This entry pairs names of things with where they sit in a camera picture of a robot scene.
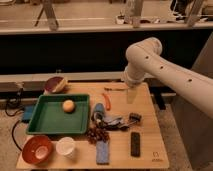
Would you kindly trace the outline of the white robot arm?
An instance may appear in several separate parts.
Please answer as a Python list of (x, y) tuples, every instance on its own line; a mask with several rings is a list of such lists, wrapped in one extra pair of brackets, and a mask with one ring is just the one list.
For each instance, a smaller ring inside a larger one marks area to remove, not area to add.
[(161, 57), (162, 44), (150, 37), (130, 45), (123, 79), (128, 87), (139, 86), (149, 73), (213, 119), (213, 79)]

